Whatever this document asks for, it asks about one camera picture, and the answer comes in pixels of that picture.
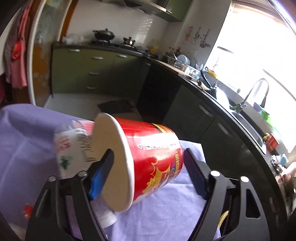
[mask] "faucet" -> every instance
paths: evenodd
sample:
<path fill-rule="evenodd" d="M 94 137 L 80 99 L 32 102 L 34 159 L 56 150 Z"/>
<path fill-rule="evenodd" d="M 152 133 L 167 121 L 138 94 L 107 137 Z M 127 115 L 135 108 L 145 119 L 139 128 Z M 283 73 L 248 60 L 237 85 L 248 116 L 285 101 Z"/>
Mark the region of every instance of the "faucet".
<path fill-rule="evenodd" d="M 262 108 L 264 108 L 264 107 L 265 107 L 265 102 L 266 102 L 266 96 L 267 96 L 268 91 L 269 91 L 269 83 L 267 82 L 266 79 L 261 78 L 261 79 L 259 79 L 258 81 L 256 81 L 256 83 L 253 85 L 252 89 L 251 89 L 251 90 L 249 91 L 249 93 L 247 94 L 246 98 L 245 98 L 241 103 L 236 104 L 236 106 L 234 107 L 234 110 L 236 110 L 238 113 L 240 113 L 240 112 L 242 111 L 243 107 L 244 107 L 244 106 L 247 106 L 246 101 L 247 101 L 247 99 L 248 99 L 250 93 L 252 92 L 253 88 L 255 87 L 255 85 L 256 85 L 257 83 L 259 83 L 259 82 L 263 82 L 263 81 L 265 81 L 265 82 L 267 83 L 267 90 L 266 90 L 265 96 L 264 96 L 264 98 L 263 98 L 263 101 L 262 101 L 262 103 L 261 103 L 261 105 L 260 105 Z M 260 87 L 261 87 L 261 85 L 259 85 L 258 89 L 256 90 L 256 92 L 255 92 L 255 94 L 254 94 L 254 97 L 255 97 L 256 94 L 258 93 Z"/>

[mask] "white tile wall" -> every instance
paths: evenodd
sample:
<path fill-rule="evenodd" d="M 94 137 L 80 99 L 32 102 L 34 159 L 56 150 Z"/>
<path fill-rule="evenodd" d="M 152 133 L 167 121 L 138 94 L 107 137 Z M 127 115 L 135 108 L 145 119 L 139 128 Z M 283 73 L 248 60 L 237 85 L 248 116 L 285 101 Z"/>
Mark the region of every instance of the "white tile wall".
<path fill-rule="evenodd" d="M 146 46 L 162 39 L 168 22 L 155 15 L 98 0 L 79 0 L 68 32 L 93 37 L 92 30 L 108 28 L 115 34 L 112 42 L 121 43 L 131 36 L 136 45 Z"/>
<path fill-rule="evenodd" d="M 183 54 L 195 58 L 196 62 L 205 64 L 212 48 L 217 40 L 225 17 L 227 15 L 231 0 L 200 0 L 200 5 L 197 8 L 195 14 L 189 20 L 187 26 L 193 26 L 193 32 L 190 36 L 187 44 L 182 44 L 185 37 L 185 33 L 182 33 L 178 45 L 181 47 Z M 193 42 L 193 35 L 197 32 L 198 28 L 201 27 L 199 34 L 210 32 L 205 40 L 206 43 L 210 44 L 211 47 L 201 48 L 200 40 Z"/>

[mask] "red clothing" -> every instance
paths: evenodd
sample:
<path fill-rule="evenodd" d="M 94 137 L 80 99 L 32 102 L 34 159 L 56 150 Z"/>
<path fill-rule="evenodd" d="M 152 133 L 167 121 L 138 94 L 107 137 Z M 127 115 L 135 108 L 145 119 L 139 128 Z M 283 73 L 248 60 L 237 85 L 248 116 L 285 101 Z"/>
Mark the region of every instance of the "red clothing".
<path fill-rule="evenodd" d="M 25 52 L 26 52 L 26 25 L 28 21 L 28 15 L 31 8 L 33 0 L 29 1 L 23 9 L 23 12 L 20 13 L 21 18 L 18 17 L 16 21 L 19 21 L 15 25 L 18 27 L 17 38 L 15 38 L 16 31 L 12 32 L 12 38 L 9 39 L 6 43 L 6 60 L 7 60 L 7 69 L 8 72 L 6 81 L 12 84 L 13 88 L 22 89 L 27 86 L 27 75 L 26 75 L 26 60 L 25 60 Z"/>

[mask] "cup lid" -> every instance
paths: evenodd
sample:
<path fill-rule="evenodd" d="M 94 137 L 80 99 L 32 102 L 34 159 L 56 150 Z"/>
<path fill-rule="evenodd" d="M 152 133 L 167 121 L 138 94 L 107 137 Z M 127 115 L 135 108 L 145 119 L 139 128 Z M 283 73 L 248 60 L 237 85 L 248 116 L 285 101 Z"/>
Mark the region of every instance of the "cup lid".
<path fill-rule="evenodd" d="M 112 210 L 126 211 L 133 202 L 135 172 L 133 156 L 118 121 L 109 114 L 99 113 L 90 144 L 97 160 L 102 158 L 108 148 L 114 152 L 114 164 L 104 184 L 102 196 Z"/>

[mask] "drawer handle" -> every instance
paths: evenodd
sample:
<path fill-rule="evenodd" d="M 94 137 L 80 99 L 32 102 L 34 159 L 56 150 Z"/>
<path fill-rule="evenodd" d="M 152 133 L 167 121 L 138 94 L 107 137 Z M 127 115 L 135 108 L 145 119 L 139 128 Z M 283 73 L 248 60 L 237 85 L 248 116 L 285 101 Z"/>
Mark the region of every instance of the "drawer handle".
<path fill-rule="evenodd" d="M 118 54 L 117 57 L 127 58 L 127 56 L 126 55 L 123 55 L 123 54 Z"/>
<path fill-rule="evenodd" d="M 97 56 L 92 56 L 93 59 L 99 59 L 99 60 L 103 60 L 103 57 L 97 57 Z"/>
<path fill-rule="evenodd" d="M 232 135 L 225 129 L 225 127 L 221 123 L 218 123 L 218 126 L 226 135 L 228 135 L 229 137 L 232 137 Z"/>
<path fill-rule="evenodd" d="M 69 49 L 70 52 L 80 52 L 80 49 Z"/>
<path fill-rule="evenodd" d="M 96 90 L 98 87 L 96 86 L 86 86 L 89 90 Z"/>
<path fill-rule="evenodd" d="M 99 72 L 89 72 L 89 74 L 91 74 L 91 75 L 99 75 L 100 73 Z"/>
<path fill-rule="evenodd" d="M 202 105 L 198 105 L 198 107 L 206 114 L 208 115 L 209 117 L 213 117 L 213 115 L 208 112 Z"/>

